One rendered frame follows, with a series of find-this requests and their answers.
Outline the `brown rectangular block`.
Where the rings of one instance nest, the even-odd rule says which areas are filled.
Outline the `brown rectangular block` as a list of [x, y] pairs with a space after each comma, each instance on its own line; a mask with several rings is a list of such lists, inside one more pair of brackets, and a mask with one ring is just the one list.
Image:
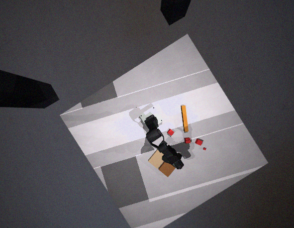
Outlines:
[[158, 168], [163, 174], [167, 177], [174, 171], [175, 166], [169, 163], [163, 162], [162, 165]]

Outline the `orange long bar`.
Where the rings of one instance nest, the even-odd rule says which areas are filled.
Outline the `orange long bar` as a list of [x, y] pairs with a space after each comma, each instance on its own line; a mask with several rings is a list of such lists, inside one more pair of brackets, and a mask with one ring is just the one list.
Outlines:
[[184, 132], [187, 132], [189, 130], [188, 130], [188, 121], [187, 121], [186, 106], [181, 106], [181, 110], [182, 110], [182, 118], [183, 118]]

